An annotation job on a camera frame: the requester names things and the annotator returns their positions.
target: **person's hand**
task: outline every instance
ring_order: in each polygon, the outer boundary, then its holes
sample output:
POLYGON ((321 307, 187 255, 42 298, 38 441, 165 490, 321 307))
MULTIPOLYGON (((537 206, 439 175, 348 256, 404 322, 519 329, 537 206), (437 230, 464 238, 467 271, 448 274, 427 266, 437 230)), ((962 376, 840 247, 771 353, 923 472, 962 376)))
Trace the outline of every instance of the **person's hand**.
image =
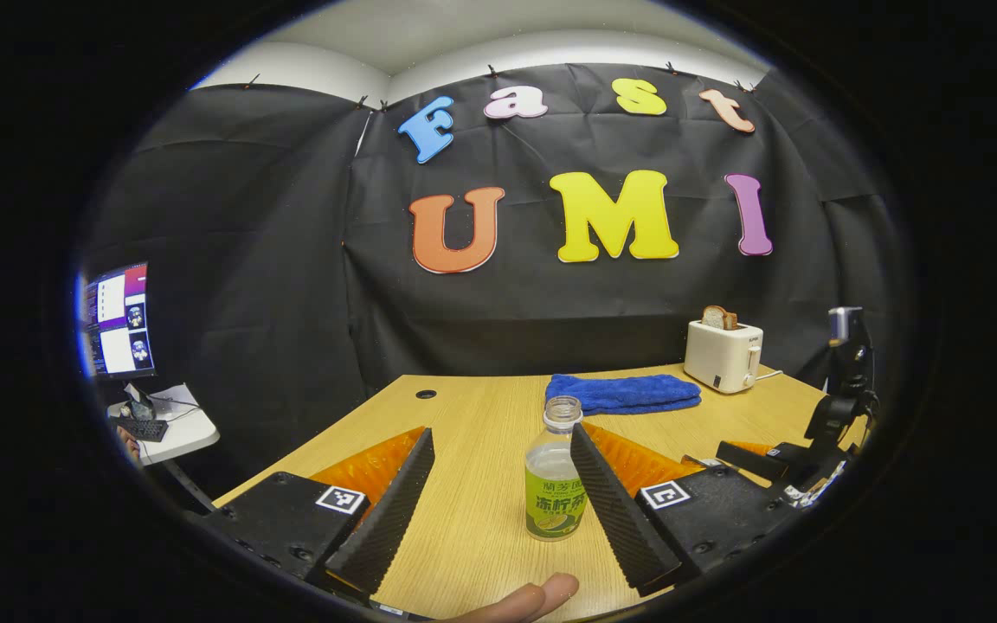
POLYGON ((133 458, 140 461, 141 460, 141 448, 138 446, 138 438, 133 437, 130 431, 125 430, 122 427, 118 427, 118 438, 125 443, 125 450, 127 453, 133 454, 133 458))
POLYGON ((567 573, 553 573, 537 586, 526 584, 490 606, 476 608, 446 623, 530 623, 556 610, 579 591, 579 580, 567 573))

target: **plastic bottle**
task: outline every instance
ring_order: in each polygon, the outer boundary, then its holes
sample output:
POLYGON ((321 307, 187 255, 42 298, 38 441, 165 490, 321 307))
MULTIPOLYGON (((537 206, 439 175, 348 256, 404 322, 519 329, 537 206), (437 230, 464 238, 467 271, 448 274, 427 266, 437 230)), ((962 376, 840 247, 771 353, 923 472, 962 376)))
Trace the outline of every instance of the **plastic bottle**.
POLYGON ((571 395, 545 403, 545 430, 525 454, 525 528, 534 539, 559 541, 574 535, 587 496, 571 462, 571 427, 582 406, 571 395))

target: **bottle label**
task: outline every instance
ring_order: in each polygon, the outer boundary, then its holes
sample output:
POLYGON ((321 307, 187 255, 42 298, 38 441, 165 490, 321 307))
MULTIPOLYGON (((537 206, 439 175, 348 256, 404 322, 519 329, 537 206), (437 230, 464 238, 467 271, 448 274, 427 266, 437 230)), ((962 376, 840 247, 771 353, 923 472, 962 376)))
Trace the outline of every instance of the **bottle label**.
POLYGON ((579 478, 546 480, 525 470, 525 527, 543 537, 566 536, 579 527, 587 494, 579 478))

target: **white toaster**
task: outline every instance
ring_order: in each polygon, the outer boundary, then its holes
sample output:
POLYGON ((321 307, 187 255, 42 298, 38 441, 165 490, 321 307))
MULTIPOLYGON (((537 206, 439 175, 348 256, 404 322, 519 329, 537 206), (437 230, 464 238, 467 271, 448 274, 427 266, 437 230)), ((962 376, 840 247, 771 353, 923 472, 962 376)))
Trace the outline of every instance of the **white toaster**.
POLYGON ((684 371, 723 394, 752 387, 760 369, 764 331, 737 323, 732 331, 719 330, 701 320, 687 326, 684 371))

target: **monitor screen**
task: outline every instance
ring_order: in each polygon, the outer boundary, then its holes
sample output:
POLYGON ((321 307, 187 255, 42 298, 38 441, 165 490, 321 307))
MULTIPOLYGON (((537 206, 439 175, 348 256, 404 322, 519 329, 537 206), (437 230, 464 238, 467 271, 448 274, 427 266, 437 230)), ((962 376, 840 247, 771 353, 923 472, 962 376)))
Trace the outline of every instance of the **monitor screen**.
POLYGON ((87 284, 87 350, 99 377, 156 374, 145 303, 147 269, 147 263, 125 266, 87 284))

